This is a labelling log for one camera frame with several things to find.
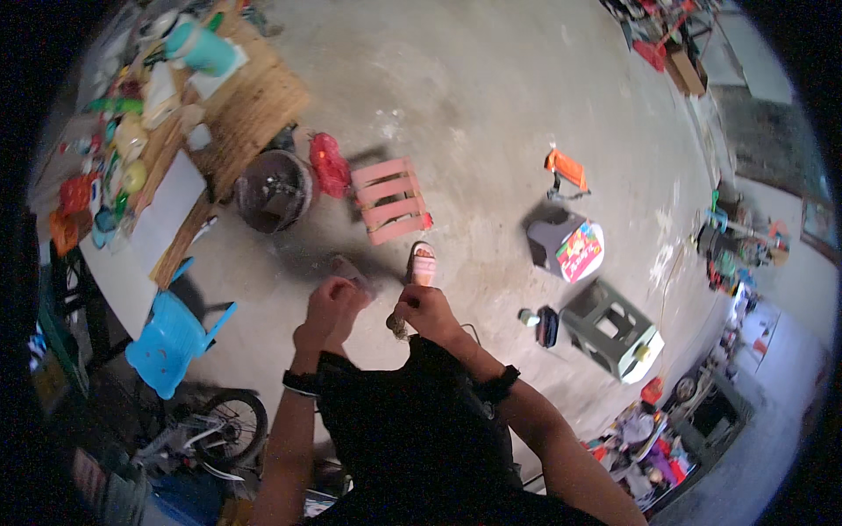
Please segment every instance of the wire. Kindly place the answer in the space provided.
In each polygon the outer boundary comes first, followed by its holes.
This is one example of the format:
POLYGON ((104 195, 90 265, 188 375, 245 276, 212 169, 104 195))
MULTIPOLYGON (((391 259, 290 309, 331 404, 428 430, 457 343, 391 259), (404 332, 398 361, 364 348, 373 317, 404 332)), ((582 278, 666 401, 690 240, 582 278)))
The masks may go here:
MULTIPOLYGON (((661 316, 658 318, 658 329, 661 330, 661 331, 663 330, 663 310, 667 306, 667 291, 669 290, 669 284, 673 280, 673 273, 675 272, 675 269, 679 266, 679 261, 681 261, 681 258, 684 256, 684 252, 685 252, 686 248, 687 248, 687 243, 686 242, 681 243, 681 250, 679 252, 679 255, 675 257, 675 263, 673 263, 673 267, 669 271, 669 276, 667 276, 667 282, 665 284, 663 284, 663 295, 661 296, 661 316)), ((663 349, 661 349, 661 368, 658 371, 658 376, 660 376, 661 378, 664 377, 663 368, 667 364, 666 350, 667 350, 667 346, 664 345, 663 349)))
POLYGON ((477 345, 482 347, 482 344, 479 343, 479 335, 477 334, 477 328, 473 326, 472 323, 462 323, 459 327, 470 327, 472 331, 474 331, 474 339, 477 340, 477 345))

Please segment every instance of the sandal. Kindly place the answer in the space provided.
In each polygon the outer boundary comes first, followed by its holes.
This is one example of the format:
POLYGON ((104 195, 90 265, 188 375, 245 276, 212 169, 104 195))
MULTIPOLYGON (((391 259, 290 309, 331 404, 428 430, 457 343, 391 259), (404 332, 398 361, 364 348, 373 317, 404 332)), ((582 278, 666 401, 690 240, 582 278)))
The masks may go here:
POLYGON ((424 287, 433 286, 435 265, 435 250, 433 250, 429 243, 423 241, 415 242, 412 254, 409 256, 409 282, 424 287), (430 256, 419 256, 418 250, 424 250, 430 256))

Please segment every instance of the bracelet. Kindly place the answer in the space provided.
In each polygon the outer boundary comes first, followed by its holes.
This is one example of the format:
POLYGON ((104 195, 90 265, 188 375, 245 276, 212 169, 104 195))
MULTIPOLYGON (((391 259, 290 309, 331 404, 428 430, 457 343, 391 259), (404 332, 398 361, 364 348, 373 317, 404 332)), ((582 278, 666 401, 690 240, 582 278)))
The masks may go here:
POLYGON ((491 379, 477 387, 477 396, 480 400, 496 406, 509 396, 512 385, 517 381, 518 376, 520 376, 520 371, 513 365, 506 365, 506 370, 502 376, 491 379))
POLYGON ((296 375, 289 370, 284 372, 284 379, 281 381, 286 389, 296 392, 301 396, 307 398, 318 398, 318 375, 305 373, 303 375, 296 375))

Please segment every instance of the pink sandal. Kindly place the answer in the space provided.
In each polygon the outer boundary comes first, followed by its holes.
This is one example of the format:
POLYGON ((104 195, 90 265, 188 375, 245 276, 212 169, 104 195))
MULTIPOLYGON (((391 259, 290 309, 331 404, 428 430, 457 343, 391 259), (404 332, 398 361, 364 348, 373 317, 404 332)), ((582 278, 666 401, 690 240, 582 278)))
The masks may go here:
POLYGON ((433 286, 433 278, 435 277, 435 250, 427 242, 419 241, 413 245, 412 255, 409 257, 410 274, 409 281, 413 284, 419 284, 426 287, 433 286), (432 256, 419 256, 418 250, 422 249, 432 256), (418 278, 421 276, 429 276, 428 283, 419 283, 418 278))

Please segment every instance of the grey plastic stool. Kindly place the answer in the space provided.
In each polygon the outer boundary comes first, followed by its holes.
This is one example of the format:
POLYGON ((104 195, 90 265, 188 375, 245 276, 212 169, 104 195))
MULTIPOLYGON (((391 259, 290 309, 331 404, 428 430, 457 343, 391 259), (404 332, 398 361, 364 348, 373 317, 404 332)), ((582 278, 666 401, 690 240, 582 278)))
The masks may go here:
POLYGON ((536 263, 536 266, 544 268, 550 274, 564 278, 562 266, 556 259, 556 251, 562 247, 565 241, 588 219, 579 214, 568 212, 568 218, 561 225, 553 225, 546 221, 535 221, 529 225, 526 236, 538 243, 544 249, 543 265, 536 263))
POLYGON ((643 379, 663 349, 654 324, 596 279, 562 310, 573 345, 624 384, 643 379))

